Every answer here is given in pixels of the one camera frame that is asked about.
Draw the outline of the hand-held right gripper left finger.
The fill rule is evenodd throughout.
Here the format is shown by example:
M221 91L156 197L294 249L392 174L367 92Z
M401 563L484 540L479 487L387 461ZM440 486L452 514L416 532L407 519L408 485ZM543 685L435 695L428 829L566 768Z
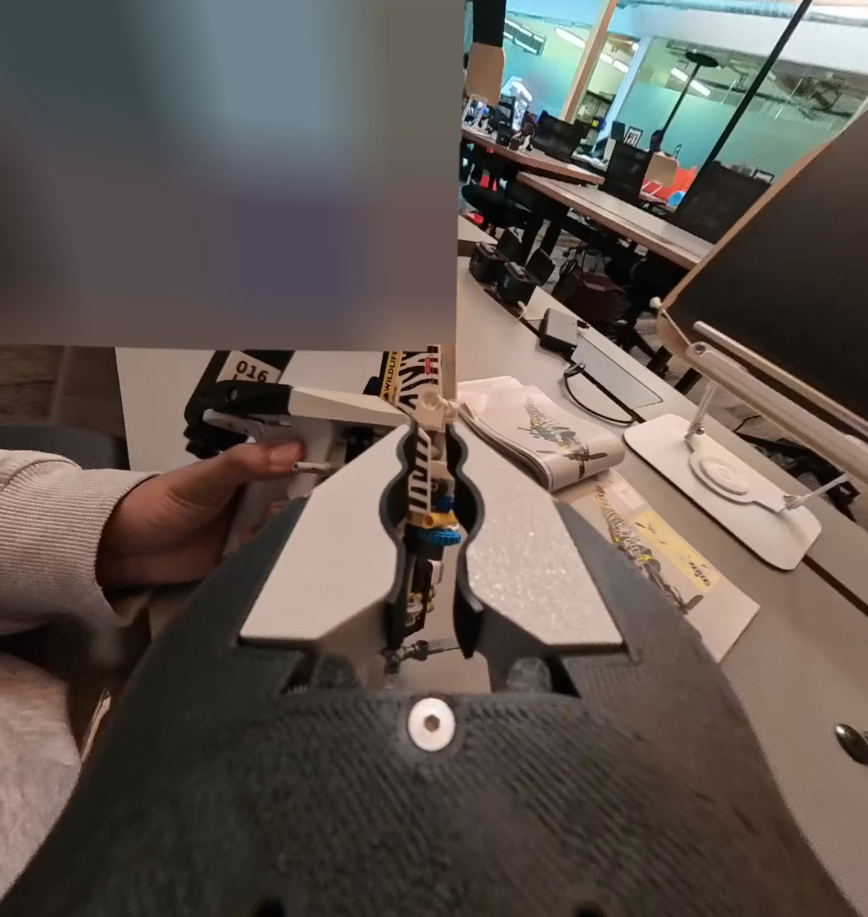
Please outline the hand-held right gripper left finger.
M416 434L395 427L316 487L251 603L242 645L346 659L362 683L381 681L387 615L405 607Z

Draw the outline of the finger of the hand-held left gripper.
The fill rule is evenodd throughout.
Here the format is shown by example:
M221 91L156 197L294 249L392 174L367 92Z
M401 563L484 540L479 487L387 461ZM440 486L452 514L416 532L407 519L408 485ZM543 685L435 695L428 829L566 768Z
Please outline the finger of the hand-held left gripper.
M328 426L395 428L407 415L377 395L290 387L290 428L320 430Z

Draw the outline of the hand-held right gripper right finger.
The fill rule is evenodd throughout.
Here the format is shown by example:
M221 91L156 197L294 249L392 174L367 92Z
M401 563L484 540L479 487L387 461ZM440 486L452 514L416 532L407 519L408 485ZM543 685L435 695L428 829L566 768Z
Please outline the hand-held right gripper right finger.
M557 501L461 421L449 428L464 534L453 624L460 648L503 690L519 660L548 666L625 648Z

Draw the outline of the zebra striped lego helicopter model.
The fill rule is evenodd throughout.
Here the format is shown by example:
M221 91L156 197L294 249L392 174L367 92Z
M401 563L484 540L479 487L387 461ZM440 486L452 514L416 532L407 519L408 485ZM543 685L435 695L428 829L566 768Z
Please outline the zebra striped lego helicopter model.
M390 643L398 645L382 654L386 687L394 686L405 661L424 661L456 647L448 640L407 642L408 637L424 629L434 610L446 550L461 542L454 512L455 480L447 456L447 427L455 418L455 406L444 394L445 357L440 346L428 346L423 351L386 351L379 371L362 391L399 409L417 427L402 525L407 552L405 609L395 619L389 637Z

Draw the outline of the person's left forearm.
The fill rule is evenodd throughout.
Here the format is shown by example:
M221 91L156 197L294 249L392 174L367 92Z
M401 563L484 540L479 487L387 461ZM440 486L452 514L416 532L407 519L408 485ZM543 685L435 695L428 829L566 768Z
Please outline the person's left forearm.
M99 544L119 501L150 477L0 449L0 636L63 620L116 624L96 579Z

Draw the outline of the open lego instruction booklet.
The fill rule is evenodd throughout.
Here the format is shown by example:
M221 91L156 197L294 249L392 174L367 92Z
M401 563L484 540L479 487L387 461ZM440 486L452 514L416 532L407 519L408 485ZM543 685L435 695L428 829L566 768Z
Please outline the open lego instruction booklet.
M563 409L512 376L460 383L459 406L472 429L571 504L653 582L695 628L718 662L759 610L619 472L621 434Z

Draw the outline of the person's left hand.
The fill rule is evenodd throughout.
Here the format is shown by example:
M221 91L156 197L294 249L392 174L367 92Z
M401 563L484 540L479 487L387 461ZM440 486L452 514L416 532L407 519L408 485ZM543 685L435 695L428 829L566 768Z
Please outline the person's left hand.
M286 476L303 456L296 440L246 443L143 480L119 500L104 527L98 584L148 589L206 578L221 562L239 492Z

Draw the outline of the grey power adapter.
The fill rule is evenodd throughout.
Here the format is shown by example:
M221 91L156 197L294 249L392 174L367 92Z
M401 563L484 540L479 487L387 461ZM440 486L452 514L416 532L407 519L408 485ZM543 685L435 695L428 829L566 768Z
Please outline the grey power adapter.
M537 329L538 345L545 351L569 359L579 345L579 320L575 315L549 307Z

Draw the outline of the brown bag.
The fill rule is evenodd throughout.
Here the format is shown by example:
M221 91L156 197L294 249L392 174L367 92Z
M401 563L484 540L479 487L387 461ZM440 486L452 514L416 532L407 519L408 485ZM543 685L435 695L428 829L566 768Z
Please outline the brown bag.
M621 287L604 274L581 267L576 258L562 264L552 296L579 319L603 331L614 329L627 308Z

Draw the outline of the background office desk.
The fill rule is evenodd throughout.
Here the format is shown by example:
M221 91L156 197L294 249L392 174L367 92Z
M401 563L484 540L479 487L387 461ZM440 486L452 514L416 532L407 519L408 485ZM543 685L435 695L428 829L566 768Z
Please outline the background office desk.
M714 244L609 193L560 180L520 173L517 182L535 192L538 212L549 226L563 231L564 221L582 216L601 228L682 268L697 266Z
M510 163L513 168L543 178L553 178L577 185L597 186L603 183L604 177L571 162L554 159L541 151L512 150L496 142L493 136L476 128L463 126L462 139L496 155Z

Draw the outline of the black monitor with tan edge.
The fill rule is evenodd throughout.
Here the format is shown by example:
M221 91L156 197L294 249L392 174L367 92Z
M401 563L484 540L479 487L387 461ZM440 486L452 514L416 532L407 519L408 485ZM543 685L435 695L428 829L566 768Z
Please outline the black monitor with tan edge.
M807 154L663 300L675 356L702 322L775 367L768 378L868 443L868 109Z

